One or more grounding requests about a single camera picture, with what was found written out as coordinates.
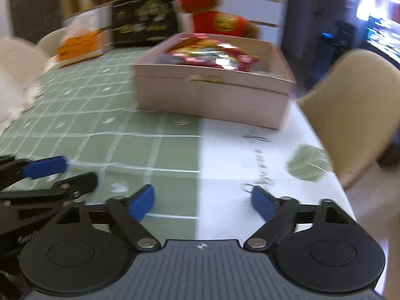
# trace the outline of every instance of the beige floor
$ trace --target beige floor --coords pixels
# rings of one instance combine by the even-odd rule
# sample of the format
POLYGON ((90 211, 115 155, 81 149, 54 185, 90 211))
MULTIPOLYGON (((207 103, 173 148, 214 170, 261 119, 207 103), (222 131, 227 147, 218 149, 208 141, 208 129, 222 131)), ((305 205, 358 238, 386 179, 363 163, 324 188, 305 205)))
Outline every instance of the beige floor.
POLYGON ((374 164, 347 196, 359 224, 387 250, 383 296, 400 299, 400 168, 388 171, 374 164))

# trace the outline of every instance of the green checkered tablecloth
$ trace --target green checkered tablecloth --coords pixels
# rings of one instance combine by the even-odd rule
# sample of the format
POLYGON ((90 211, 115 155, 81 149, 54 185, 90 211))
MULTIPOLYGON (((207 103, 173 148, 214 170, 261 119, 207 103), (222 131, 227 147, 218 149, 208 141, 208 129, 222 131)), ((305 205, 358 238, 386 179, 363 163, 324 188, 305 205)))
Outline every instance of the green checkered tablecloth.
POLYGON ((85 198, 102 203, 152 184, 156 203, 142 224, 160 241, 194 239, 199 119, 137 109, 131 65, 145 51, 114 49, 47 72, 41 77, 43 95, 0 135, 0 154, 69 159, 63 175, 24 179, 11 190, 48 188, 94 171, 99 186, 85 198))

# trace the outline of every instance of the black circular cover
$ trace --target black circular cover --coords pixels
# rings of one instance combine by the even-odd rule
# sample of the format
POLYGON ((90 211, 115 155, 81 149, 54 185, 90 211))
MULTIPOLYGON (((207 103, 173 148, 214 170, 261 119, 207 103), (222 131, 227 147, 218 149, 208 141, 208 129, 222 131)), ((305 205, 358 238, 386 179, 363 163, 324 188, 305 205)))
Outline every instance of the black circular cover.
POLYGON ((326 223, 291 234, 277 246, 275 260, 291 281, 328 294, 370 287, 385 267, 382 249, 357 224, 326 223))
POLYGON ((129 262, 129 248, 118 237, 75 224, 41 230, 19 256, 21 270, 34 288, 68 296, 109 285, 129 262))

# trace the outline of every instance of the pink box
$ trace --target pink box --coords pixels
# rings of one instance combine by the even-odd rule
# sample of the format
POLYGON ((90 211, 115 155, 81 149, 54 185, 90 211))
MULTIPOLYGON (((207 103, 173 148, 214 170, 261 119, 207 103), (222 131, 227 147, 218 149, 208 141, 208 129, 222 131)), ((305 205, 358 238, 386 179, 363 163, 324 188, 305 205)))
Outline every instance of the pink box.
POLYGON ((279 129, 296 84, 281 51, 256 39, 207 35, 257 55, 257 66, 268 74, 157 63, 164 51, 190 35, 170 37, 133 65, 139 108, 279 129))

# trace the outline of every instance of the stuffed toy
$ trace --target stuffed toy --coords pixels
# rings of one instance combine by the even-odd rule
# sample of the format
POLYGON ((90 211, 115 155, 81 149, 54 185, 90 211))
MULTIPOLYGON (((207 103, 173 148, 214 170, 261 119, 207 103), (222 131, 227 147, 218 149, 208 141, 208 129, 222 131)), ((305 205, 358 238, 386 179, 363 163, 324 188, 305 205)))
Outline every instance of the stuffed toy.
POLYGON ((241 16, 217 11, 219 0, 180 0, 184 12, 192 14, 195 33, 258 39, 259 29, 241 16))

